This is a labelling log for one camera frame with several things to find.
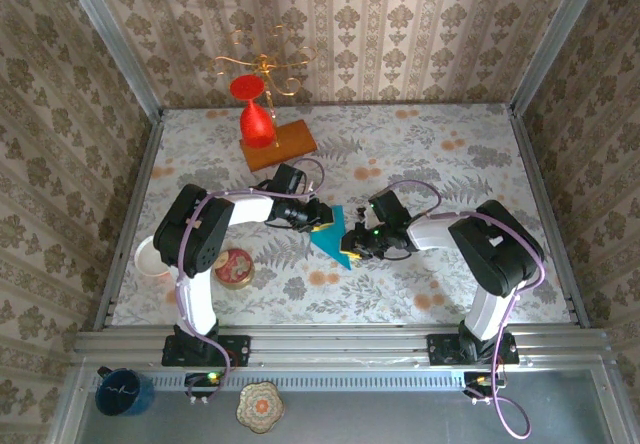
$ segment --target metal frame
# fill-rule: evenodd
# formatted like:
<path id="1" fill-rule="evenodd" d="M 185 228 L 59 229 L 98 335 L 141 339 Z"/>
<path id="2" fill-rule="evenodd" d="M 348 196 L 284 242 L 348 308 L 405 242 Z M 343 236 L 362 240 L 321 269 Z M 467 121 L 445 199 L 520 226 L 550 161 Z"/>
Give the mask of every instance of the metal frame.
<path id="1" fill-rule="evenodd" d="M 511 99 L 511 106 L 517 114 L 524 114 L 538 87 L 542 83 L 553 61 L 567 40 L 571 29 L 578 20 L 588 0 L 562 0 L 547 32 L 522 76 L 522 80 Z"/>
<path id="2" fill-rule="evenodd" d="M 93 323 L 94 331 L 99 331 L 105 326 L 109 308 L 114 304 L 113 299 L 116 298 L 120 292 L 120 286 L 122 286 L 122 279 L 127 267 L 127 262 L 129 261 L 131 245 L 133 244 L 138 219 L 140 218 L 140 211 L 144 203 L 144 196 L 147 191 L 147 186 L 149 185 L 149 179 L 151 178 L 153 164 L 156 159 L 156 154 L 158 153 L 158 148 L 160 147 L 163 130 L 164 124 L 162 122 L 154 125 L 151 129 L 147 147 L 144 151 L 142 162 L 140 163 L 140 171 L 138 171 L 136 184 L 133 188 L 133 194 L 129 201 L 127 214 L 122 224 L 122 232 L 120 233 L 118 244 L 116 244 L 116 249 L 113 253 L 113 260 L 111 261 L 107 281 L 104 291 L 102 292 L 100 306 L 98 307 L 98 312 Z"/>
<path id="3" fill-rule="evenodd" d="M 151 122 L 160 121 L 162 115 L 160 101 L 153 92 L 153 87 L 134 52 L 120 32 L 109 7 L 104 0 L 79 0 L 93 23 L 96 31 L 104 41 L 120 72 L 136 95 L 138 103 L 144 109 Z"/>
<path id="4" fill-rule="evenodd" d="M 565 293 L 569 296 L 567 304 L 572 303 L 573 309 L 569 309 L 573 312 L 578 319 L 578 323 L 582 327 L 591 327 L 589 323 L 589 317 L 585 310 L 582 297 L 576 283 L 576 279 L 569 263 L 569 256 L 567 255 L 562 236 L 560 235 L 560 229 L 558 223 L 553 214 L 551 207 L 551 201 L 547 194 L 547 190 L 544 186 L 544 180 L 542 179 L 542 173 L 538 167 L 538 161 L 533 152 L 533 146 L 529 140 L 529 135 L 524 126 L 522 117 L 516 114 L 514 111 L 509 112 L 509 120 L 511 121 L 511 127 L 518 143 L 520 150 L 520 156 L 524 163 L 527 177 L 529 178 L 529 184 L 531 185 L 531 191 L 533 198 L 536 201 L 538 212 L 540 213 L 540 221 L 542 222 L 542 228 L 547 236 L 547 242 L 549 243 L 549 249 L 551 251 L 551 257 L 553 263 L 558 271 L 558 278 L 560 285 L 563 287 Z"/>
<path id="5" fill-rule="evenodd" d="M 589 371 L 613 442 L 638 442 L 637 424 L 605 332 L 572 324 L 522 324 L 510 326 L 509 330 L 518 343 L 520 365 L 507 366 L 508 372 Z M 132 326 L 80 333 L 75 366 L 65 386 L 49 442 L 74 442 L 95 382 L 95 370 L 101 365 L 178 377 L 187 372 L 202 372 L 202 368 L 161 367 L 160 349 L 171 331 L 169 326 Z M 457 333 L 452 326 L 237 327 L 221 329 L 221 333 L 252 336 L 249 367 L 234 371 L 236 376 L 264 372 L 268 378 L 270 374 L 286 372 L 292 377 L 313 378 L 319 373 L 340 376 L 340 373 L 357 372 L 367 377 L 385 373 L 397 376 L 400 372 L 428 378 L 441 376 L 443 371 L 488 369 L 482 365 L 429 365 L 426 336 Z M 455 386 L 449 390 L 459 392 Z"/>

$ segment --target patterned wallpaper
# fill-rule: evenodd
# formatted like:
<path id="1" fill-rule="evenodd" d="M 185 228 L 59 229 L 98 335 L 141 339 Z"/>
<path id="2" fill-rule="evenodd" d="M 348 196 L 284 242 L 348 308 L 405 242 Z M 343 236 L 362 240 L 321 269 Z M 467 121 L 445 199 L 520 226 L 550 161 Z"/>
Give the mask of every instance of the patterned wallpaper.
<path id="1" fill-rule="evenodd" d="M 0 0 L 0 442 L 46 437 L 149 122 L 77 0 Z"/>
<path id="2" fill-rule="evenodd" d="M 589 0 L 525 121 L 587 310 L 640 411 L 638 22 L 640 0 Z"/>
<path id="3" fill-rule="evenodd" d="M 236 58 L 229 33 L 251 30 L 261 49 L 276 24 L 286 50 L 316 46 L 292 75 L 297 102 L 505 102 L 517 87 L 560 0 L 106 0 L 162 106 L 236 104 L 211 58 Z"/>

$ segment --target white bowl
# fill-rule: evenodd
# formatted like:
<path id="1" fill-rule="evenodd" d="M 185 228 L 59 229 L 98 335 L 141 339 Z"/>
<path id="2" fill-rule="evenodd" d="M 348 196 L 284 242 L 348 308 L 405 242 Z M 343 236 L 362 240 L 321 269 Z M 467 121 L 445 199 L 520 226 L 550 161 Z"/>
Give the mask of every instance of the white bowl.
<path id="1" fill-rule="evenodd" d="M 160 252 L 153 247 L 153 236 L 147 237 L 140 243 L 133 261 L 136 269 L 145 276 L 157 277 L 169 272 L 169 266 L 162 262 Z"/>

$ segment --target teal paper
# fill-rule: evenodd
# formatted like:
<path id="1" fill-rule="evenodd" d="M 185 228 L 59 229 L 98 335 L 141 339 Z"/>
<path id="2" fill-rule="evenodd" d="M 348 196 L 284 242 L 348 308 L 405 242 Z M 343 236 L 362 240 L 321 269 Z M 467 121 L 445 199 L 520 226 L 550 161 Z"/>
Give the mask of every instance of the teal paper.
<path id="1" fill-rule="evenodd" d="M 311 243 L 351 270 L 349 256 L 340 252 L 340 240 L 347 233 L 344 225 L 344 212 L 342 206 L 332 206 L 331 209 L 333 210 L 333 224 L 321 231 L 312 232 Z"/>

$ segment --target wooden stand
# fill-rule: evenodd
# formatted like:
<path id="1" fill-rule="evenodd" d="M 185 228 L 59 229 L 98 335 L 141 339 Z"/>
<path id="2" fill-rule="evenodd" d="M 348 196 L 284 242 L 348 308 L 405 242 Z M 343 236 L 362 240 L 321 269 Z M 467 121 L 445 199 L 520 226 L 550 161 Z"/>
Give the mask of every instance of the wooden stand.
<path id="1" fill-rule="evenodd" d="M 279 164 L 294 157 L 303 156 L 318 149 L 307 123 L 300 119 L 276 128 L 278 145 L 263 149 L 247 147 L 240 140 L 240 147 L 251 172 Z"/>

